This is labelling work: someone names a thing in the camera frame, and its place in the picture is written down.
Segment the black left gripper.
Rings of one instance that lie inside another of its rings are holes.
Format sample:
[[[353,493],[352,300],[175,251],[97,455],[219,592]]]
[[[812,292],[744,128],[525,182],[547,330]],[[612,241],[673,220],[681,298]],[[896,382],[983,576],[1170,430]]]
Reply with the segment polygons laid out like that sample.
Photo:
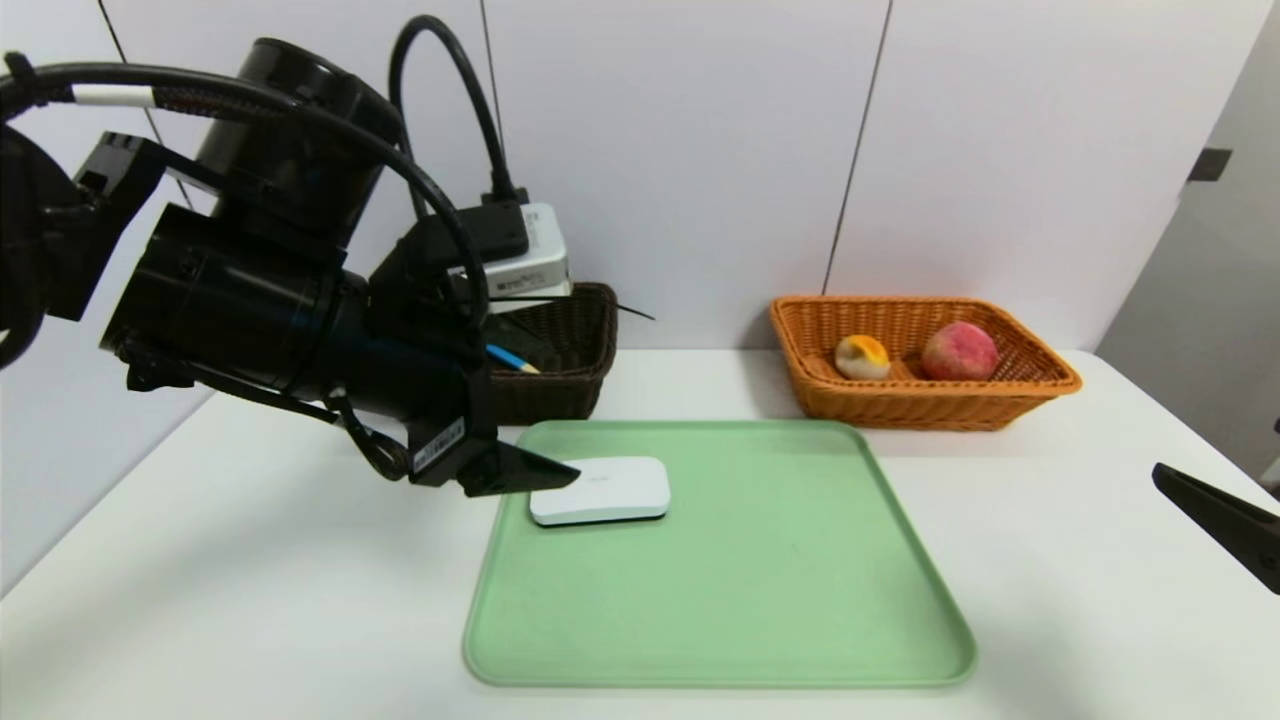
[[[483,443],[465,461],[484,404],[486,318],[448,283],[406,272],[371,275],[364,305],[334,327],[332,410],[392,480],[438,487],[457,473],[472,498],[571,486],[579,469],[502,441]]]

